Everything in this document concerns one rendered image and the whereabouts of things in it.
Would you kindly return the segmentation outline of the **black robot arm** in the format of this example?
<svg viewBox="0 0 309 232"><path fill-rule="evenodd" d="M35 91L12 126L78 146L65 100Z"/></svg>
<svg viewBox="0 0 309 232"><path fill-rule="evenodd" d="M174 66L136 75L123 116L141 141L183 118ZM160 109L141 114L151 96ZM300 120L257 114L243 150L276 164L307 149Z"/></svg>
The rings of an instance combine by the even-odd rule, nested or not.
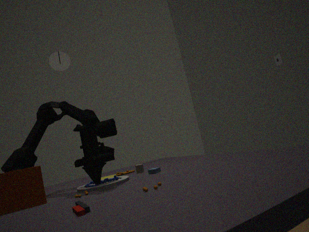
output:
<svg viewBox="0 0 309 232"><path fill-rule="evenodd" d="M62 113L57 115L53 108L60 108ZM48 125L60 120L64 115L80 121L83 126L77 125L73 131L80 132L81 141L97 140L117 134L114 119L100 122L92 110L82 110L66 101L48 102L42 104L37 111L37 121L21 148L15 150L1 167L5 173L34 167L37 156L34 154Z"/></svg>

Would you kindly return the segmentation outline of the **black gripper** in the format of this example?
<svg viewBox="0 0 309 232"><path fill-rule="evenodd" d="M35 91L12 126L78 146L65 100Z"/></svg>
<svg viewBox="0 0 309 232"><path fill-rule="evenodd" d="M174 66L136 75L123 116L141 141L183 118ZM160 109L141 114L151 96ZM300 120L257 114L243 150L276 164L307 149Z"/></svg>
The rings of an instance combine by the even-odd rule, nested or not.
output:
<svg viewBox="0 0 309 232"><path fill-rule="evenodd" d="M80 149L83 149L84 157L75 161L75 167L83 166L82 169L90 176L92 181L96 184L101 183L101 172L103 166L107 161L115 160L114 154L100 153L98 140L82 142Z"/></svg>

